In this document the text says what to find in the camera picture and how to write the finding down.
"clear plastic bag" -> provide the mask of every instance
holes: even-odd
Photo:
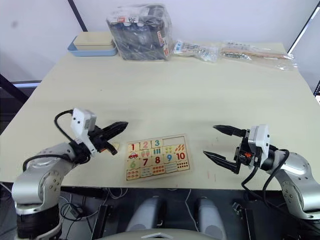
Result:
[[[244,61],[280,70],[292,70],[297,67],[295,58],[292,54],[276,52],[269,48],[257,48],[250,44],[238,42],[224,43],[220,49],[220,55],[223,58]]]
[[[173,48],[173,53],[178,56],[193,56],[205,62],[215,63],[219,57],[219,48],[178,40]]]
[[[169,59],[173,45],[172,24],[163,4],[120,6],[108,15],[106,21],[123,59]]]

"wooden number puzzle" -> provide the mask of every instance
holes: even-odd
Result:
[[[191,169],[184,135],[129,142],[125,161],[127,181],[165,177]]]

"white wall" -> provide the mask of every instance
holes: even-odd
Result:
[[[42,80],[81,31],[67,0],[1,0],[0,73]]]
[[[173,37],[194,41],[282,42],[289,49],[318,0],[74,0],[89,31],[133,3],[165,3]],[[81,28],[67,0],[0,0],[0,73],[42,80]]]
[[[108,29],[113,8],[164,3],[173,37],[193,41],[281,42],[289,50],[318,0],[74,0],[89,31]]]
[[[292,53],[299,72],[314,92],[320,81],[320,11],[310,22]]]

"robotic arm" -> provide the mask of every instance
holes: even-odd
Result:
[[[73,168],[85,164],[96,152],[117,150],[108,142],[122,133],[128,123],[119,121],[103,129],[96,126],[96,115],[75,108],[71,128],[76,139],[46,148],[23,163],[23,173],[12,187],[17,214],[17,239],[49,240],[61,235],[59,196],[61,183]],[[62,133],[70,137],[58,126]]]
[[[235,162],[216,153],[203,151],[209,159],[235,174],[239,173],[241,164],[250,169],[266,171],[280,183],[287,208],[293,216],[303,220],[320,220],[320,185],[312,176],[310,164],[295,152],[279,150],[270,145],[267,125],[253,126],[251,129],[227,125],[214,128],[229,136],[241,137],[242,141],[236,148]]]

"blue tray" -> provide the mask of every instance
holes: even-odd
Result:
[[[110,50],[78,50],[74,45],[74,40],[68,46],[68,51],[76,57],[93,57],[93,56],[114,56],[118,50],[116,47]]]

